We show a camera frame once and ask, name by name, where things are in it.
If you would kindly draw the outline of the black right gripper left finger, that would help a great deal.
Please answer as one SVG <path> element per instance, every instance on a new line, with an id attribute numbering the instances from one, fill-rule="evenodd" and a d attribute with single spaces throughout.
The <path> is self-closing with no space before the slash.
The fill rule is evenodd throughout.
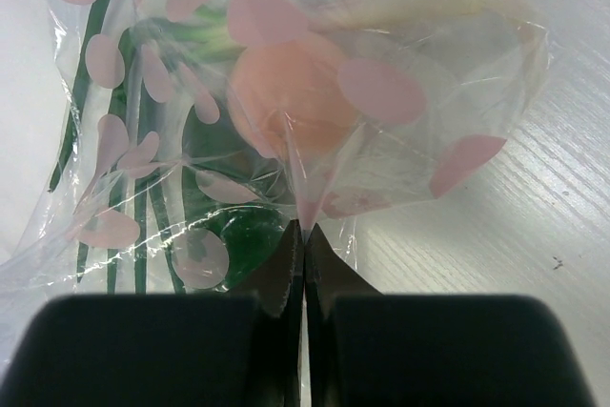
<path id="1" fill-rule="evenodd" d="M 5 406 L 296 406 L 303 241 L 296 221 L 225 294 L 71 295 L 32 320 Z"/>

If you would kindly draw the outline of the clear zip top bag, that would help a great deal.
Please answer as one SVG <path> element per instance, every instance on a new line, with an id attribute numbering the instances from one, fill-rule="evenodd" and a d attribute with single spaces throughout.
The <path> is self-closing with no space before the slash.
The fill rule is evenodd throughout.
<path id="1" fill-rule="evenodd" d="M 549 65 L 529 0 L 45 0 L 67 118 L 4 295 L 231 289 L 288 220 L 442 197 Z"/>

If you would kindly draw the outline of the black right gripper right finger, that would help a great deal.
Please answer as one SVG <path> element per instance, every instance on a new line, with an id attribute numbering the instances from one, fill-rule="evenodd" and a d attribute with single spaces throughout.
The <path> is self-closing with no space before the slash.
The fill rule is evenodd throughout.
<path id="1" fill-rule="evenodd" d="M 564 329 L 526 295 L 384 294 L 306 233 L 315 406 L 591 406 Z"/>

